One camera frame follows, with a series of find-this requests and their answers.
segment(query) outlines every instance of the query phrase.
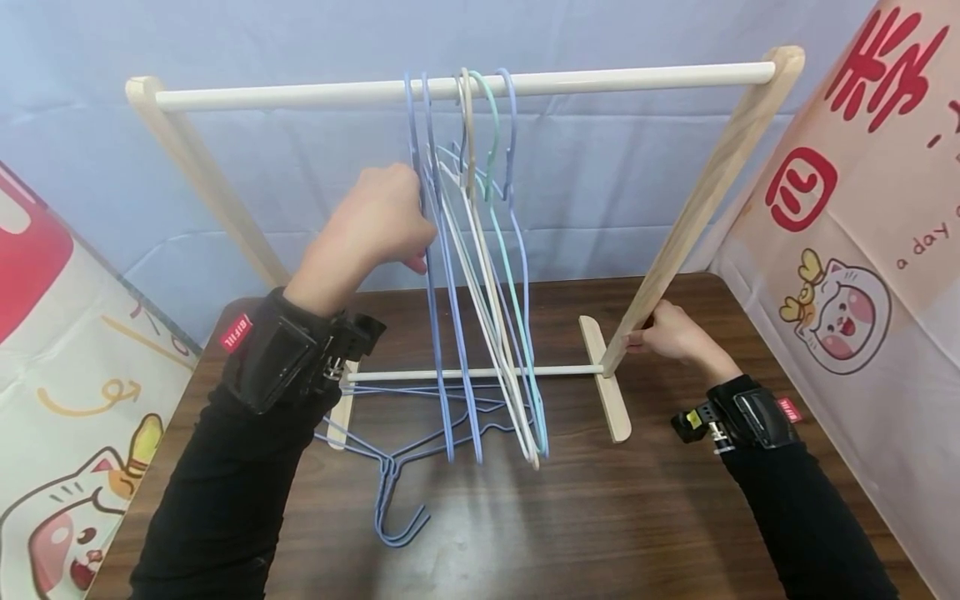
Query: table surface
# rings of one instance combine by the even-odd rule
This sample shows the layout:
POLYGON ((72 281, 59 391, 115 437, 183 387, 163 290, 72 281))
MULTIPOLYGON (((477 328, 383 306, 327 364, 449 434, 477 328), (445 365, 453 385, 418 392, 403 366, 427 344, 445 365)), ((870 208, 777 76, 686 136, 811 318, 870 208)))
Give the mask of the table surface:
MULTIPOLYGON (((537 364, 588 362, 577 317, 594 317, 610 336, 638 283, 536 284, 537 364)), ((707 274, 679 276, 666 296, 745 372, 795 399, 805 417, 801 435, 851 504, 901 597, 931 598, 724 283, 707 274)), ((448 320, 446 293, 441 297, 448 320)), ((211 340, 253 302, 229 305, 211 340)), ((422 291, 363 294, 353 308, 389 326, 362 371, 432 367, 422 291)), ((470 364, 489 366, 476 320, 464 321, 470 364)), ((444 365, 453 368, 450 323, 443 324, 443 348, 444 365)), ((204 351, 88 598, 129 596, 147 524, 225 358, 216 343, 204 351)), ((495 430, 484 436, 483 465, 465 444, 453 464, 441 454, 405 467, 388 531, 405 525, 421 503, 432 518, 402 549, 384 546, 372 529, 377 463, 311 445, 290 494, 268 598, 782 597, 747 503, 711 444, 684 445, 669 425, 673 414, 702 401, 704 383, 687 367, 651 355, 629 355, 617 378, 634 427, 624 444, 611 442, 593 377, 544 377, 551 453, 539 472, 523 460, 513 434, 495 430)), ((353 407, 351 431, 384 450, 440 426, 433 399, 359 396, 353 407)), ((507 422, 506 411, 498 413, 492 419, 507 422)))

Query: left hand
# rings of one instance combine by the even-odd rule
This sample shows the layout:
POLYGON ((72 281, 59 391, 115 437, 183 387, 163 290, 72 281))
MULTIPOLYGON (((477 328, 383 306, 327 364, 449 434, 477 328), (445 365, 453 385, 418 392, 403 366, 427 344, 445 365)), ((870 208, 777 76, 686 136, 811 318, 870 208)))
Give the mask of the left hand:
POLYGON ((364 169, 307 247, 283 295, 315 314, 333 315, 377 265, 402 262, 424 275, 423 257, 436 235, 420 214, 420 179, 413 169, 364 169))

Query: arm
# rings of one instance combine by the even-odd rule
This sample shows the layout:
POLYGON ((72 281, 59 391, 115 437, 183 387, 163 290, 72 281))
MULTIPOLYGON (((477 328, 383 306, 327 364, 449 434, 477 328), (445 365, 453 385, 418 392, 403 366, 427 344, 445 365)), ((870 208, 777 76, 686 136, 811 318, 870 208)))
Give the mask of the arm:
MULTIPOLYGON (((311 243, 282 296, 266 302, 295 323, 329 318, 378 264, 425 272, 435 235, 419 210, 416 174, 364 171, 311 243)), ((243 344, 257 332, 257 314, 243 344)), ((339 390, 300 400, 293 387, 257 415, 220 383, 170 477, 131 575, 134 599, 262 598, 283 511, 313 429, 339 390)))
MULTIPOLYGON (((628 351, 654 351, 698 368, 709 394, 759 387, 685 312, 662 301, 653 327, 628 337, 628 351)), ((791 600, 898 597, 870 540, 803 443, 721 454, 740 486, 791 600)))

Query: red label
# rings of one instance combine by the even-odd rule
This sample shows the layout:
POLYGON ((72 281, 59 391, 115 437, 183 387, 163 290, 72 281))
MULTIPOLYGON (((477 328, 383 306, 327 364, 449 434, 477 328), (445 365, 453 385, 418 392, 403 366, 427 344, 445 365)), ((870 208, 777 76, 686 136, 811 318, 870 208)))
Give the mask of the red label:
POLYGON ((799 420, 804 420, 800 415, 800 411, 797 410, 797 407, 793 405, 793 402, 790 401, 790 398, 779 398, 777 404, 780 406, 780 409, 790 420, 790 422, 795 423, 799 420))
POLYGON ((240 346, 240 342, 243 342, 243 339, 250 333, 252 327, 253 323, 251 323, 247 313, 240 315, 237 317, 237 320, 233 322, 233 325, 227 329, 227 332, 220 337, 220 346, 223 346, 224 350, 233 354, 233 351, 240 346))

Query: hand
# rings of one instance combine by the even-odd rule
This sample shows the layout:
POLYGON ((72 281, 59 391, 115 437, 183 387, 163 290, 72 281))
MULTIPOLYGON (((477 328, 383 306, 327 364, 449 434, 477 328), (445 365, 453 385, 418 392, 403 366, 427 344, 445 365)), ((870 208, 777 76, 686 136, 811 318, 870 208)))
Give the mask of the hand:
POLYGON ((321 316, 342 309, 377 265, 402 262, 424 275, 426 247, 437 229, 420 214, 420 180, 410 167, 365 169, 307 247, 284 291, 321 316))
POLYGON ((654 324, 630 332, 627 351, 652 351, 701 369, 710 387, 743 374, 733 359, 680 306, 661 300, 654 308, 654 324))

